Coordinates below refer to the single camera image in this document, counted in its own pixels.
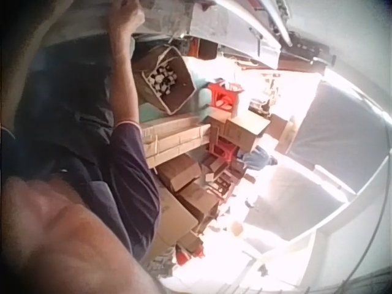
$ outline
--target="person in blue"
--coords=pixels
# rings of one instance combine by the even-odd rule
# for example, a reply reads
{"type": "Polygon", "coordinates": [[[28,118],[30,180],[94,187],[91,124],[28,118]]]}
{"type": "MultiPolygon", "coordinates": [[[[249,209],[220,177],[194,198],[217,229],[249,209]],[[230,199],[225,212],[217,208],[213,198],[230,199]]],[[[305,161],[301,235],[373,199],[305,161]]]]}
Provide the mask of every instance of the person in blue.
{"type": "Polygon", "coordinates": [[[277,165],[277,159],[272,155],[269,155],[259,145],[252,152],[245,152],[239,150],[237,152],[237,160],[242,162],[246,168],[250,170],[260,171],[268,165],[277,165]]]}
{"type": "Polygon", "coordinates": [[[107,96],[105,71],[90,64],[26,81],[40,40],[73,1],[47,2],[26,14],[14,35],[24,42],[2,54],[0,284],[12,284],[7,293],[166,293],[139,264],[160,216],[130,61],[143,9],[113,0],[107,96]],[[3,57],[15,55],[7,67],[3,57]],[[30,115],[18,118],[25,81],[30,115]]]}

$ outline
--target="cardboard box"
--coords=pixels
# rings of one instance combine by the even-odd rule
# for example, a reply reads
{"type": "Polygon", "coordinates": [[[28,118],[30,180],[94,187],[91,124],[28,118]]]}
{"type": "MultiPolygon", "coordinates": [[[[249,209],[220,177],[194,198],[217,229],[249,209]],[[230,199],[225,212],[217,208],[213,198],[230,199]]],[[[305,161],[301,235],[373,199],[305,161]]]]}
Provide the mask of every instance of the cardboard box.
{"type": "Polygon", "coordinates": [[[209,216],[211,210],[219,204],[219,199],[215,195],[195,182],[179,191],[176,197],[199,222],[209,216]]]}
{"type": "Polygon", "coordinates": [[[229,112],[215,109],[207,116],[205,123],[211,124],[211,127],[218,127],[221,137],[242,150],[251,152],[270,121],[249,110],[242,116],[230,118],[229,112]]]}
{"type": "Polygon", "coordinates": [[[144,57],[132,64],[136,90],[141,99],[172,115],[193,96],[195,86],[179,50],[174,46],[161,45],[151,49],[144,57]],[[169,65],[177,74],[170,94],[159,97],[148,83],[150,75],[160,66],[169,65]]]}
{"type": "Polygon", "coordinates": [[[172,192],[177,192],[193,179],[202,175],[198,162],[182,154],[157,166],[159,179],[172,192]]]}
{"type": "Polygon", "coordinates": [[[190,126],[164,135],[143,138],[145,156],[151,157],[189,141],[208,135],[209,124],[190,126]]]}
{"type": "Polygon", "coordinates": [[[257,145],[270,121],[248,110],[247,114],[228,119],[225,123],[224,138],[251,152],[257,145]]]}
{"type": "Polygon", "coordinates": [[[141,136],[145,140],[155,140],[156,137],[165,137],[173,132],[196,126],[200,122],[198,116],[190,113],[159,118],[140,124],[141,136]]]}
{"type": "Polygon", "coordinates": [[[202,239],[200,239],[194,232],[189,232],[183,236],[178,244],[191,254],[196,252],[197,249],[203,245],[202,239]]]}
{"type": "Polygon", "coordinates": [[[211,209],[209,212],[209,215],[205,216],[204,219],[192,229],[193,232],[196,234],[202,234],[205,229],[208,227],[208,225],[215,220],[218,217],[218,208],[219,208],[219,203],[216,203],[214,207],[211,209]]]}
{"type": "Polygon", "coordinates": [[[271,123],[268,125],[268,127],[265,130],[265,134],[271,136],[272,138],[279,140],[280,137],[283,134],[283,131],[287,125],[287,120],[281,118],[278,115],[275,115],[274,113],[271,115],[269,118],[271,123]]]}
{"type": "Polygon", "coordinates": [[[161,216],[157,233],[144,262],[163,254],[167,248],[189,233],[197,224],[194,216],[157,180],[161,216]]]}
{"type": "Polygon", "coordinates": [[[205,123],[211,124],[211,127],[219,128],[219,135],[224,137],[225,123],[230,118],[230,112],[220,109],[214,109],[205,119],[205,123]]]}
{"type": "Polygon", "coordinates": [[[197,138],[186,143],[183,143],[174,148],[170,148],[162,153],[155,154],[154,156],[147,157],[147,165],[149,168],[154,168],[172,158],[175,158],[181,154],[187,153],[190,150],[196,149],[200,146],[206,145],[209,142],[209,135],[202,138],[197,138]]]}
{"type": "Polygon", "coordinates": [[[221,158],[209,155],[202,163],[203,175],[206,182],[212,182],[228,168],[229,164],[221,158]]]}

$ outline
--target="person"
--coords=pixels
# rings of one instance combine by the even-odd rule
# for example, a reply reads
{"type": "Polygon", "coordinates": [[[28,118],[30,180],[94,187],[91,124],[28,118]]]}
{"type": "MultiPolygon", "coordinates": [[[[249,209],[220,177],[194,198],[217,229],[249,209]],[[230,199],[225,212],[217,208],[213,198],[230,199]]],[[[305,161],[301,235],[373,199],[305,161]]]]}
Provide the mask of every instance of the person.
{"type": "Polygon", "coordinates": [[[130,63],[130,36],[145,19],[138,0],[113,0],[109,98],[92,97],[93,86],[104,87],[105,80],[94,68],[61,69],[66,75],[54,74],[56,89],[33,78],[29,98],[40,113],[18,124],[29,63],[72,2],[29,11],[26,17],[38,17],[17,36],[26,38],[9,52],[8,58],[17,56],[14,64],[3,63],[2,266],[37,293],[166,293],[139,264],[154,237],[160,201],[144,156],[130,63]],[[79,83],[70,92],[67,80],[77,82],[71,74],[101,83],[79,83]],[[21,125],[32,126],[33,134],[21,125]]]}
{"type": "Polygon", "coordinates": [[[237,160],[242,162],[246,168],[250,170],[260,171],[268,165],[277,165],[277,159],[272,155],[269,155],[259,145],[252,152],[245,152],[238,150],[237,160]]]}

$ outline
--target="wire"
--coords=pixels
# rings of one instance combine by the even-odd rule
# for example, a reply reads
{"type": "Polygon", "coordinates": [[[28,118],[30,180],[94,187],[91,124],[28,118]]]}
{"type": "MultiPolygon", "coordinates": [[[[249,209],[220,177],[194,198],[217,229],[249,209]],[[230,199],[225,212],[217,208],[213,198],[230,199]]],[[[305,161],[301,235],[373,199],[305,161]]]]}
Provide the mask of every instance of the wire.
{"type": "Polygon", "coordinates": [[[355,272],[357,271],[357,269],[360,267],[360,265],[362,264],[365,256],[368,254],[369,249],[371,248],[373,241],[375,239],[375,236],[380,228],[380,224],[382,221],[382,217],[384,215],[385,212],[385,208],[386,208],[386,203],[388,201],[388,196],[390,193],[390,187],[391,187],[391,138],[390,138],[390,134],[389,134],[389,130],[388,130],[388,124],[386,122],[386,120],[384,119],[384,124],[385,124],[385,132],[386,132],[386,144],[387,144],[387,148],[388,148],[388,169],[386,172],[386,186],[385,186],[385,196],[384,196],[384,201],[382,203],[382,207],[381,207],[381,212],[380,212],[380,216],[379,219],[377,221],[377,224],[375,225],[373,234],[369,240],[369,244],[366,246],[365,251],[363,252],[360,260],[358,261],[358,263],[355,265],[354,269],[351,271],[351,273],[347,276],[346,280],[344,280],[342,282],[342,284],[336,289],[336,291],[334,292],[334,294],[338,294],[338,293],[342,293],[342,291],[344,290],[344,287],[346,286],[346,284],[348,283],[348,281],[352,278],[352,276],[355,274],[355,272]]]}

